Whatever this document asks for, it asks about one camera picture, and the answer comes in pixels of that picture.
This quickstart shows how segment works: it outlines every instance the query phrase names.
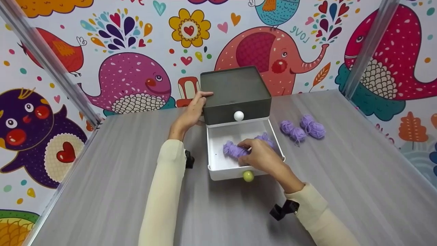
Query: colorful wallpaper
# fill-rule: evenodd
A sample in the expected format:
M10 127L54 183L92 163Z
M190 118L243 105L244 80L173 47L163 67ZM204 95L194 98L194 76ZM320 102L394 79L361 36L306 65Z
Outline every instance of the colorful wallpaper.
M352 97L377 129L437 187L435 0L402 0ZM351 36L338 69L342 89L377 10Z
M93 129L1 18L0 43L0 245L15 246Z
M16 2L105 117L185 106L200 73L249 65L275 96L336 89L338 51L381 0Z

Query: blue bird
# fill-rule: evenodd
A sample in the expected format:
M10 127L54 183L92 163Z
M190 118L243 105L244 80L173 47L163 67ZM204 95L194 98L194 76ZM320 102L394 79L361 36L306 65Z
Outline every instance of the blue bird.
M264 0L256 5L255 0L249 0L249 6L255 6L258 17L264 24L277 28L293 17L300 0Z

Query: white drawer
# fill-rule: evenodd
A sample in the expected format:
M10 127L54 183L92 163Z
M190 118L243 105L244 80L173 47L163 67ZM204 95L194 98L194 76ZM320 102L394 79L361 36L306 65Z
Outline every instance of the white drawer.
M281 147L277 141L269 119L242 121L239 124L232 124L222 127L209 127L206 129L208 139L208 170L212 180L242 178L247 170L255 176L266 174L251 166L239 166L238 161L223 154L223 145L227 141L237 144L246 138L254 138L267 132L270 140L274 143L275 152L285 161Z

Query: drawer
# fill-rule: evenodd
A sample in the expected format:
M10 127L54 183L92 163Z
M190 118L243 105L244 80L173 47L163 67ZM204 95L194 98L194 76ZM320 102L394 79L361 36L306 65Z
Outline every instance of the drawer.
M255 66L201 73L200 87L214 92L203 108L209 127L270 115L271 95Z
M238 161L223 154L223 145L227 141L237 144L246 138L254 138L267 132L274 143L275 152L285 161L281 147L277 141L270 120L255 120L222 127L207 128L208 139L208 170L212 180L242 178L245 171L251 171L255 176L266 174L251 166L239 166Z

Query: white knob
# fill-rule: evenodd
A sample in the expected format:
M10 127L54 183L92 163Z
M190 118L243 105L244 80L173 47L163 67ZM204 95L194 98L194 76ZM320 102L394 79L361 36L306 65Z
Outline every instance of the white knob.
M236 112L234 113L234 119L235 119L236 121L242 121L243 118L244 118L244 113L243 113L243 112L241 112L241 111L236 111Z

